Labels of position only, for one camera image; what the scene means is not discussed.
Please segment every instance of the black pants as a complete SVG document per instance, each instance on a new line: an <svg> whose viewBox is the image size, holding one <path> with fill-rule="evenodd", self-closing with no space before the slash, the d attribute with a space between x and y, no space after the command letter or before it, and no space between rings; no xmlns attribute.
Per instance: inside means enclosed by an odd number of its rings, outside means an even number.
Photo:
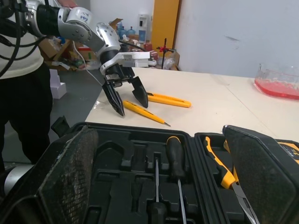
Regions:
<svg viewBox="0 0 299 224"><path fill-rule="evenodd" d="M0 79L0 153L5 124L10 121L19 135L24 154L35 164L50 144L51 110L50 70L46 64L24 76ZM4 171L2 156L1 171Z"/></svg>

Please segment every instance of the robotic arm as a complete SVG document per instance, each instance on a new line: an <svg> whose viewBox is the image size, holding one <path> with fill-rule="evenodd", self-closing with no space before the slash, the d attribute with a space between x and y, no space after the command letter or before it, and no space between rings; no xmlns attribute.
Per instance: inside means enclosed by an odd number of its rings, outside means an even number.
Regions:
<svg viewBox="0 0 299 224"><path fill-rule="evenodd" d="M147 67L149 52L119 52L121 47L114 29L97 22L94 15L85 8L52 7L38 0L27 0L25 8L27 10L22 12L20 20L26 31L37 37L61 36L80 42L95 52L102 64L100 72L105 80L103 90L112 107L121 116L125 115L123 104L114 87L121 86L123 82L131 83L136 99L148 107L147 93L139 77L134 77L131 67Z"/></svg>

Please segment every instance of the red liquid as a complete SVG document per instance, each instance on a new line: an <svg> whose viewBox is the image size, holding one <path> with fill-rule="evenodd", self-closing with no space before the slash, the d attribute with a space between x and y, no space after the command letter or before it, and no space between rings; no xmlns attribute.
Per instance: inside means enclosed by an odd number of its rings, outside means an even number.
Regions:
<svg viewBox="0 0 299 224"><path fill-rule="evenodd" d="M289 99L299 99L299 89L294 84L255 79L255 84L266 94Z"/></svg>

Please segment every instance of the transparent bowl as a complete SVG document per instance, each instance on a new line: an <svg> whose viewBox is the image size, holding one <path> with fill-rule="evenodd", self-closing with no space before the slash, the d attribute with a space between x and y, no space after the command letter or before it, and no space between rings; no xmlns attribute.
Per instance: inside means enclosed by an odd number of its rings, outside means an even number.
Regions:
<svg viewBox="0 0 299 224"><path fill-rule="evenodd" d="M299 69L297 67L260 64L255 84L268 95L299 99Z"/></svg>

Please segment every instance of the white shirt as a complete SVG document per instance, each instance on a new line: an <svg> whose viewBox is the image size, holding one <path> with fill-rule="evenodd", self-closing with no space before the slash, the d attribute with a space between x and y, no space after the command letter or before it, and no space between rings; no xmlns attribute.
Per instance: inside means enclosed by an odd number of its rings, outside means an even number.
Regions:
<svg viewBox="0 0 299 224"><path fill-rule="evenodd" d="M14 14L9 18L11 21L15 21ZM6 37L11 43L15 44L16 38ZM21 38L21 45L29 44L35 42L36 39L30 33L26 33ZM16 58L25 56L34 46L27 47L27 48L19 48L18 54ZM13 54L14 47L8 47L2 43L0 43L0 54L4 57L10 58ZM8 63L8 60L0 58L0 71L5 67ZM17 76L24 76L28 73L31 73L37 70L43 63L43 57L41 56L41 52L39 51L38 47L32 52L31 55L28 57L14 61L13 64L9 67L9 69L4 73L0 79L4 78L13 78Z"/></svg>

